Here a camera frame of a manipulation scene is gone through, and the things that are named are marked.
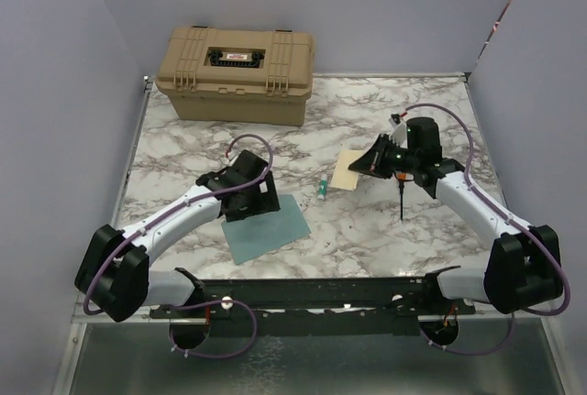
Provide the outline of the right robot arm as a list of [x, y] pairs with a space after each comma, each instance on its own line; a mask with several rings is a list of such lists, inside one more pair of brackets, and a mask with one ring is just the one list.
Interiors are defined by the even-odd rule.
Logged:
[[491, 249], [483, 269], [456, 267], [437, 273], [437, 282], [421, 291], [421, 302], [429, 312], [443, 313], [454, 300], [468, 299], [508, 314], [563, 293], [556, 271], [560, 265], [556, 232], [517, 218], [485, 196], [476, 182], [466, 178], [463, 165], [444, 157], [433, 118], [398, 121], [395, 130], [379, 135], [349, 164], [349, 170], [378, 179], [400, 173], [412, 176], [417, 186], [455, 212]]

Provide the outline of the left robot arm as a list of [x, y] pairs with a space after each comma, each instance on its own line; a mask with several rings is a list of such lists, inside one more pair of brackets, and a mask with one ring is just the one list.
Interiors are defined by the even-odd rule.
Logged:
[[147, 306], [173, 307], [197, 314], [203, 283], [184, 269], [154, 271], [168, 248], [201, 225], [220, 217], [227, 222], [280, 209], [271, 159], [243, 150], [222, 170], [201, 176], [186, 193], [152, 216], [116, 229], [98, 228], [74, 280], [87, 315], [107, 314], [122, 322]]

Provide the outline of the teal envelope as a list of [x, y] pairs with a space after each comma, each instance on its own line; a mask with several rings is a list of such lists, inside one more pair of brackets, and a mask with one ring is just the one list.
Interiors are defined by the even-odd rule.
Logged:
[[278, 212], [260, 214], [241, 221], [223, 222], [222, 230], [237, 265], [277, 250], [311, 231], [291, 194], [279, 196]]

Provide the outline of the cream paper letter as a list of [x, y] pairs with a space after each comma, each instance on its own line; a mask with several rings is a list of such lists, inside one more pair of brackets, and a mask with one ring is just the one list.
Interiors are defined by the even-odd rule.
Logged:
[[342, 149], [338, 155], [330, 187], [345, 191], [354, 191], [357, 188], [359, 174], [349, 169], [349, 165], [363, 155], [362, 150]]

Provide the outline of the green white glue stick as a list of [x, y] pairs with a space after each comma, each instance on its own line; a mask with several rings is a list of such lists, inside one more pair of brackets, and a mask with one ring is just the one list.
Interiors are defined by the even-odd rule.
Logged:
[[328, 176], [322, 174], [318, 185], [317, 198], [319, 200], [325, 200], [327, 195]]

